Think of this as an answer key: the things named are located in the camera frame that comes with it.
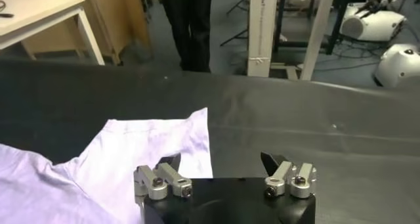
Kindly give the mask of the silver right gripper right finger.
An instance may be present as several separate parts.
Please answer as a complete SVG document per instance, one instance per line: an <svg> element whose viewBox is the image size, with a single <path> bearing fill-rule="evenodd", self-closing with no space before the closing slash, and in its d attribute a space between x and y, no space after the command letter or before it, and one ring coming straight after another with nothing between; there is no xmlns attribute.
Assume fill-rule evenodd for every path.
<svg viewBox="0 0 420 224"><path fill-rule="evenodd" d="M284 195L286 187L295 198L306 199L316 194L317 170L313 164L296 166L284 156L261 152L261 161L268 174L264 179L267 198Z"/></svg>

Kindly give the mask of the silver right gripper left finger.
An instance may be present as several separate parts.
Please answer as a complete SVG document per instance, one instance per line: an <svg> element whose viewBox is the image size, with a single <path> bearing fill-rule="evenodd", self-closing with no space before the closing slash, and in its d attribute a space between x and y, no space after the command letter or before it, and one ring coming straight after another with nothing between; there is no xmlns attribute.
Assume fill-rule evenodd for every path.
<svg viewBox="0 0 420 224"><path fill-rule="evenodd" d="M173 204L164 208L173 213L190 213L193 196L192 180L181 175L181 154L162 157L154 168L143 165L134 171L135 197L142 213L146 213L146 199L152 202L170 197Z"/></svg>

